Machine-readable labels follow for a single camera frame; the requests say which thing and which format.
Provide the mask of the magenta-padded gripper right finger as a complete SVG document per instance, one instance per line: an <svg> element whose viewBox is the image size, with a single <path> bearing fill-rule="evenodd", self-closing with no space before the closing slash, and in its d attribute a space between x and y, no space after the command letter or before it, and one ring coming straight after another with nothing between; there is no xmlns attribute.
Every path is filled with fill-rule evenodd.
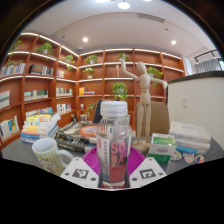
<svg viewBox="0 0 224 224"><path fill-rule="evenodd" d="M131 148L128 157L128 178L131 187L143 187L166 173L153 157L145 157L135 148Z"/></svg>

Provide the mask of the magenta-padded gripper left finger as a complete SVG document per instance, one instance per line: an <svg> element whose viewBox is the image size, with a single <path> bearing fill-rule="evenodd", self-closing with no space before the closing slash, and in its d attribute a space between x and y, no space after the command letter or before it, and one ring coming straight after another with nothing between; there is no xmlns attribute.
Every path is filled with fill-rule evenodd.
<svg viewBox="0 0 224 224"><path fill-rule="evenodd" d="M100 162L94 147L82 157L75 157L60 177L84 188L97 188L99 175Z"/></svg>

